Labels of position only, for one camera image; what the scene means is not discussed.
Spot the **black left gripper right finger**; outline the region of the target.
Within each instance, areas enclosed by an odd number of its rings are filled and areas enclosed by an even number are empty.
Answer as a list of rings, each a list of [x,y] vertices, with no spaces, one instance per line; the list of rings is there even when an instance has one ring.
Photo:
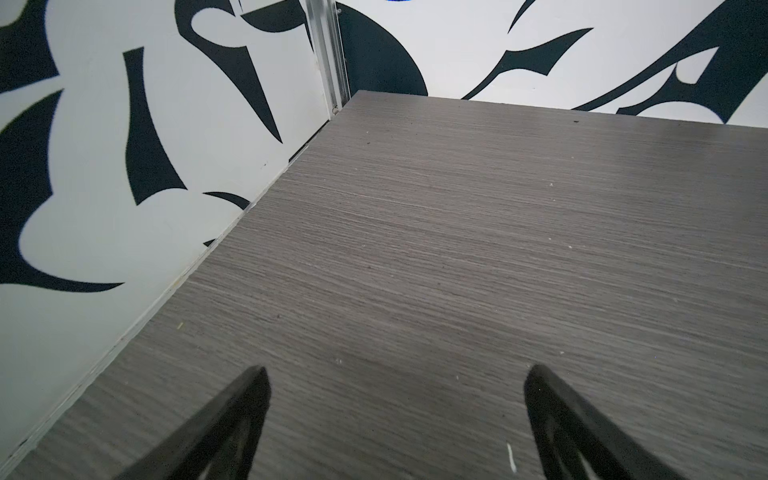
[[[548,479],[680,479],[560,376],[534,365],[524,399]]]

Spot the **aluminium enclosure frame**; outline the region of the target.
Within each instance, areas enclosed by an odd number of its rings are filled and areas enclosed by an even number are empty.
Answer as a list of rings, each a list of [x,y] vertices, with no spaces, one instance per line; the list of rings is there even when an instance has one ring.
[[[339,26],[340,9],[333,0],[306,0],[302,5],[323,81],[329,115],[334,117],[352,96]]]

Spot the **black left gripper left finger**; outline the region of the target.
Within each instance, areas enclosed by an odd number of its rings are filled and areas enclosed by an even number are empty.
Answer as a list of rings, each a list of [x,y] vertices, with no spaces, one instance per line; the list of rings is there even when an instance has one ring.
[[[251,366],[119,479],[246,479],[270,406],[267,370]]]

